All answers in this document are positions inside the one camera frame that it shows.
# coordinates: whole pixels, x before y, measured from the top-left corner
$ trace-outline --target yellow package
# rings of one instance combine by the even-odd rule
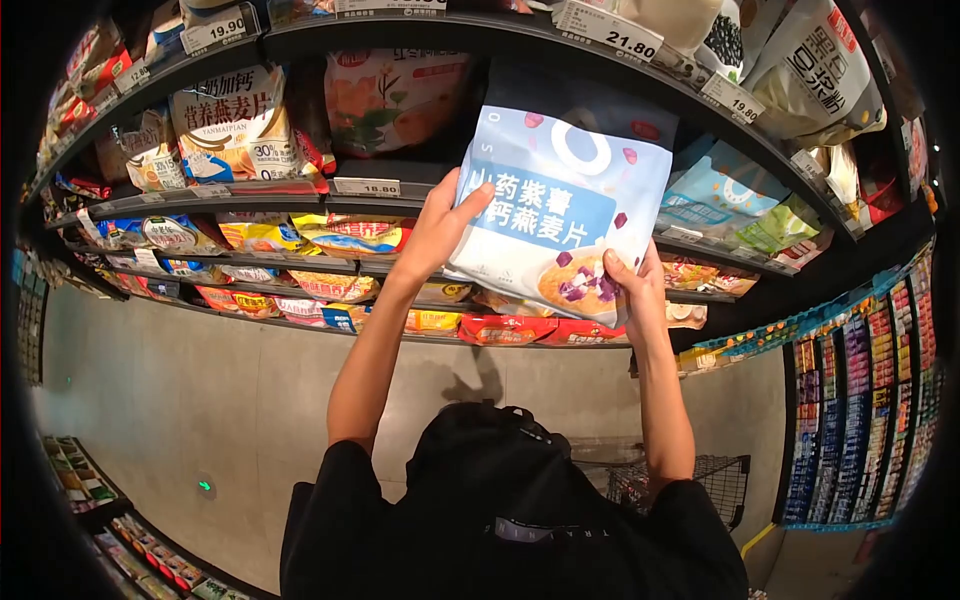
[[[448,313],[440,310],[417,310],[407,312],[404,333],[428,335],[431,337],[455,338],[460,327],[461,313]]]
[[[466,298],[471,287],[469,283],[424,283],[414,301],[454,304]]]
[[[290,271],[310,296],[318,300],[354,303],[375,298],[380,284],[373,277],[334,275],[312,271]]]
[[[392,258],[403,250],[417,219],[371,215],[290,214],[297,231],[338,258]]]
[[[217,225],[240,252],[300,252],[306,245],[285,212],[222,212]]]

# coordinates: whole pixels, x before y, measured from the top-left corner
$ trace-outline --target price label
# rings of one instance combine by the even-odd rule
[[[671,225],[670,229],[661,233],[663,237],[668,237],[672,240],[678,240],[681,242],[686,242],[687,244],[696,244],[701,239],[703,239],[704,234],[700,231],[694,231],[692,229],[678,228]]]
[[[753,123],[763,113],[763,105],[749,91],[720,73],[714,73],[700,93],[729,108],[737,120],[745,123]]]
[[[229,198],[230,190],[225,185],[200,185],[190,188],[197,198]]]
[[[804,177],[811,181],[816,181],[824,174],[824,168],[820,166],[820,163],[813,159],[813,156],[810,155],[810,152],[806,150],[799,150],[796,154],[790,157],[790,162],[792,162],[798,169],[804,173]]]
[[[146,248],[134,248],[133,255],[136,256],[136,264],[138,267],[153,269],[155,271],[163,271],[163,268],[160,267],[160,263],[156,262],[154,251],[147,250]]]
[[[400,180],[364,180],[355,177],[335,177],[333,184],[338,194],[346,196],[376,196],[399,198]]]
[[[194,56],[206,52],[213,44],[227,45],[247,32],[240,7],[232,7],[217,14],[217,20],[197,25],[180,32],[183,51]]]
[[[148,69],[143,63],[143,59],[137,59],[137,61],[132,64],[129,69],[121,73],[115,80],[113,80],[113,84],[117,86],[117,89],[120,90],[121,94],[126,94],[134,87],[146,82],[148,79],[150,79],[150,69]]]
[[[650,62],[663,44],[663,36],[580,0],[566,0],[556,24],[557,29],[566,32],[564,37],[586,44],[598,41],[610,47],[615,56],[640,62]]]

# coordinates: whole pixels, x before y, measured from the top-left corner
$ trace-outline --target red package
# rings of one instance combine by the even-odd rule
[[[540,340],[548,346],[594,346],[597,344],[626,344],[627,327],[610,329],[596,321],[558,319],[557,328]]]
[[[457,335],[477,346],[525,346],[557,328],[553,317],[514,317],[466,313]]]

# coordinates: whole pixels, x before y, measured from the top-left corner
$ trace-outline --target oatmeal package illustration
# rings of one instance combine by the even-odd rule
[[[602,255],[639,265],[676,128],[675,116],[616,90],[494,60],[457,204],[485,181],[495,197],[467,226],[449,275],[620,326],[623,296]]]

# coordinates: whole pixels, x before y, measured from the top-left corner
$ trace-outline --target supermarket aisle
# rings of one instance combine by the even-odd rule
[[[154,525],[203,559],[278,591],[293,484],[313,480],[324,416],[350,338],[231,319],[134,299],[51,294],[43,432],[76,435]],[[568,437],[639,435],[628,350],[469,348],[404,344],[373,465],[386,497],[404,493],[404,465],[448,399],[495,398],[529,408]],[[701,454],[753,455],[738,545],[768,522],[783,435],[781,354],[687,379],[684,401]],[[197,471],[217,486],[197,492]]]

